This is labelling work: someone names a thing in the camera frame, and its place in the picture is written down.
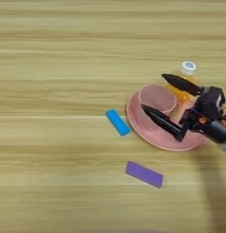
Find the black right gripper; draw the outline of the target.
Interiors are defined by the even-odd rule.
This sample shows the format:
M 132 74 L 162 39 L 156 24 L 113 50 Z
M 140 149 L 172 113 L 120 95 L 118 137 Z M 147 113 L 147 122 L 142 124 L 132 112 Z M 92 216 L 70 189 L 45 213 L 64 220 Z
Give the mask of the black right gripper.
M 161 75 L 170 85 L 180 91 L 187 92 L 192 96 L 198 96 L 201 87 L 191 83 L 191 81 L 172 74 Z M 186 135 L 186 130 L 193 133 L 200 133 L 217 144 L 226 143 L 226 126 L 219 120 L 210 120 L 206 116 L 193 109 L 186 109 L 179 124 L 175 124 L 168 116 L 150 106 L 141 105 L 145 114 L 159 127 L 170 133 L 177 141 L 181 142 Z

